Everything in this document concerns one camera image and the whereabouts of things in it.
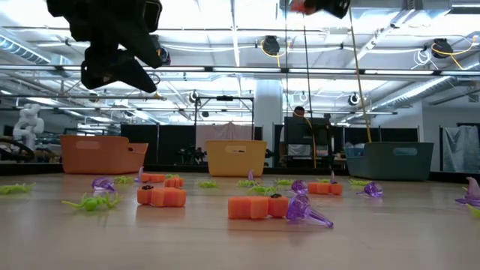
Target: orange basket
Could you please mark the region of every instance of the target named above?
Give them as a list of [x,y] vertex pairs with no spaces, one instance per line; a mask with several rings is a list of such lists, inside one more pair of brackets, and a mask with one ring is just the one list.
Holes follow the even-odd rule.
[[63,170],[71,174],[136,173],[148,143],[129,143],[121,136],[60,136]]

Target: gray curtain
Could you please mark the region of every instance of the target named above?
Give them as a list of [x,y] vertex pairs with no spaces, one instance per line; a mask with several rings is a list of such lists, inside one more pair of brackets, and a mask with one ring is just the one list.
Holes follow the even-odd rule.
[[450,173],[480,171],[480,142],[477,127],[443,128],[443,171]]

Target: orange object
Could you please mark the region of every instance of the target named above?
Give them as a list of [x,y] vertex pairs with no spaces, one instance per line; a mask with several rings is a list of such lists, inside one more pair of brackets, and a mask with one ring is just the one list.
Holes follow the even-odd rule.
[[66,173],[119,175],[136,173],[148,143],[128,143],[122,136],[62,135],[62,166]]
[[143,189],[139,188],[136,191],[136,201],[139,204],[149,205],[152,202],[152,191],[153,189]]
[[165,181],[165,175],[152,174],[150,175],[150,181],[152,183],[163,183]]
[[151,190],[151,205],[162,207],[165,206],[165,190],[163,188],[154,188]]
[[330,194],[330,183],[316,183],[317,194]]
[[269,198],[253,196],[250,198],[250,218],[261,219],[269,215]]
[[309,182],[308,183],[308,193],[309,194],[316,194],[317,191],[318,191],[318,184],[319,183],[316,183],[316,182]]
[[228,218],[250,219],[251,199],[247,196],[234,196],[228,199]]
[[163,204],[169,207],[182,207],[187,201],[187,191],[179,190],[174,187],[164,188],[165,197]]
[[253,177],[263,174],[267,142],[255,140],[207,140],[208,172],[211,176]]
[[268,214],[273,218],[283,218],[287,215],[288,210],[288,198],[268,198]]
[[180,188],[183,187],[183,184],[183,178],[179,177],[168,178],[167,180],[165,180],[166,188]]
[[341,195],[344,191],[342,184],[330,184],[330,193],[334,195]]
[[150,182],[150,174],[142,173],[142,178],[140,180],[142,183]]

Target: black partition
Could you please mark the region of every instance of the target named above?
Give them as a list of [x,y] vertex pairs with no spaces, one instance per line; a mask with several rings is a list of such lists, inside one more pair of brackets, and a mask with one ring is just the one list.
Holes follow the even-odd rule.
[[130,143],[148,143],[144,164],[157,164],[158,128],[153,124],[123,124],[120,126],[120,136],[127,137]]

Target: person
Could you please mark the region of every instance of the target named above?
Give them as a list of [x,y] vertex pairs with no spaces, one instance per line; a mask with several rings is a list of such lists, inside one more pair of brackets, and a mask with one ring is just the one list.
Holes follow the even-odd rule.
[[[293,110],[293,117],[304,117],[305,115],[305,108],[302,106],[297,106]],[[310,158],[310,146],[309,145],[293,145],[290,144],[287,147],[285,143],[285,127],[282,127],[282,131],[280,133],[280,162],[285,162],[286,156],[298,156],[298,158]]]

